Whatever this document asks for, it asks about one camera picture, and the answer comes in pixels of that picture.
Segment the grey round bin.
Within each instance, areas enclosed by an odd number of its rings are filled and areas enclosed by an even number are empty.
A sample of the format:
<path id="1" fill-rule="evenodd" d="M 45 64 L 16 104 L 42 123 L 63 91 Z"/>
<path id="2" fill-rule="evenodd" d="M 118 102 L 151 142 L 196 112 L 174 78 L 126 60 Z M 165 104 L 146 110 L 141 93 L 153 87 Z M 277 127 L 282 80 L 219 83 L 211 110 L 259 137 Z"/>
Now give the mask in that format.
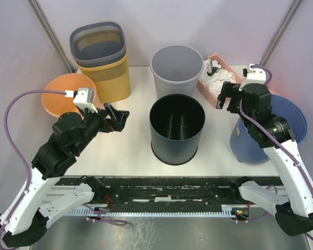
<path id="1" fill-rule="evenodd" d="M 151 59 L 156 96 L 170 94 L 192 97 L 204 69 L 202 56 L 193 48 L 171 45 L 158 50 Z"/>

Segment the black cylindrical bin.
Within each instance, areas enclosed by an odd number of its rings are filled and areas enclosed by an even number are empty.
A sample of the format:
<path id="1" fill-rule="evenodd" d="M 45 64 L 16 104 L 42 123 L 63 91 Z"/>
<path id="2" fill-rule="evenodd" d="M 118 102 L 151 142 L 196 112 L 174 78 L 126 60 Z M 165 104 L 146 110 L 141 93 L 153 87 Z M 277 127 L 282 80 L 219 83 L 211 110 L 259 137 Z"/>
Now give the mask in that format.
<path id="1" fill-rule="evenodd" d="M 171 166 L 189 162 L 198 150 L 205 121 L 204 108 L 191 96 L 171 94 L 158 99 L 149 113 L 155 157 Z"/>

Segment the blue plastic bucket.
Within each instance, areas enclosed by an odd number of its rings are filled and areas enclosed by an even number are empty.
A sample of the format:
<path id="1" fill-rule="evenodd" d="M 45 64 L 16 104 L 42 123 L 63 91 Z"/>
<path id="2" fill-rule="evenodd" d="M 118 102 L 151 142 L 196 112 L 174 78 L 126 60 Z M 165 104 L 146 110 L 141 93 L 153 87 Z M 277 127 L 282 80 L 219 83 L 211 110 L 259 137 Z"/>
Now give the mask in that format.
<path id="1" fill-rule="evenodd" d="M 307 136 L 308 124 L 301 109 L 291 100 L 281 95 L 272 94 L 272 112 L 284 117 L 291 126 L 295 140 L 302 143 Z M 238 119 L 230 136 L 230 147 L 238 162 L 258 165 L 269 160 L 259 144 L 251 138 L 241 119 Z"/>

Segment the grey slatted basket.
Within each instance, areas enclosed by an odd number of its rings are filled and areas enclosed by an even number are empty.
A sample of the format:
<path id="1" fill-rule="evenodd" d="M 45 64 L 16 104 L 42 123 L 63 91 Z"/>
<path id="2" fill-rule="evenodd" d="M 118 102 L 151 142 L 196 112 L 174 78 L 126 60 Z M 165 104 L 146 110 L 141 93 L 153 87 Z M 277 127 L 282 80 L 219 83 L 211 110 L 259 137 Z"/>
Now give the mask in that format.
<path id="1" fill-rule="evenodd" d="M 118 62 L 127 52 L 121 26 L 111 21 L 77 28 L 69 37 L 69 46 L 76 63 L 85 68 Z"/>

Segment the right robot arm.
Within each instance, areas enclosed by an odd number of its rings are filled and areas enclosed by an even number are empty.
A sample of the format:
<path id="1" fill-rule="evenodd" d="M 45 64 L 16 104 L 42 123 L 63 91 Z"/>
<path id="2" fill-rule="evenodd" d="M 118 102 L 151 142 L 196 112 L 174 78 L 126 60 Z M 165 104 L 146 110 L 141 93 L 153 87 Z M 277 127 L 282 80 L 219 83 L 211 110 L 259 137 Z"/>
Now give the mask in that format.
<path id="1" fill-rule="evenodd" d="M 217 109 L 223 108 L 227 98 L 227 111 L 239 115 L 249 135 L 273 163 L 287 191 L 287 196 L 278 195 L 255 181 L 245 180 L 229 190 L 230 200 L 236 204 L 246 200 L 265 209 L 289 236 L 309 236 L 313 230 L 313 181 L 289 122 L 272 112 L 271 93 L 263 84 L 241 86 L 224 82 Z"/>

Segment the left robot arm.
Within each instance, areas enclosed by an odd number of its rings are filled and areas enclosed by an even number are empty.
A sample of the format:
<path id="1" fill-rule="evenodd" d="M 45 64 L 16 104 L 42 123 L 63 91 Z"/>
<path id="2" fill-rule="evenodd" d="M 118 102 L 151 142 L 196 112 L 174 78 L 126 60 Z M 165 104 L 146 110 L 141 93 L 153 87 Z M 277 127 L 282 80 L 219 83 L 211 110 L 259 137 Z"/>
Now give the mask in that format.
<path id="1" fill-rule="evenodd" d="M 83 180 L 73 191 L 48 205 L 42 205 L 50 189 L 98 133 L 121 132 L 128 111 L 117 110 L 110 103 L 95 112 L 66 112 L 53 124 L 49 140 L 43 144 L 27 172 L 25 185 L 6 212 L 0 214 L 0 249 L 30 246 L 41 239 L 47 229 L 72 209 L 89 202 L 100 203 L 105 186 L 96 177 Z"/>

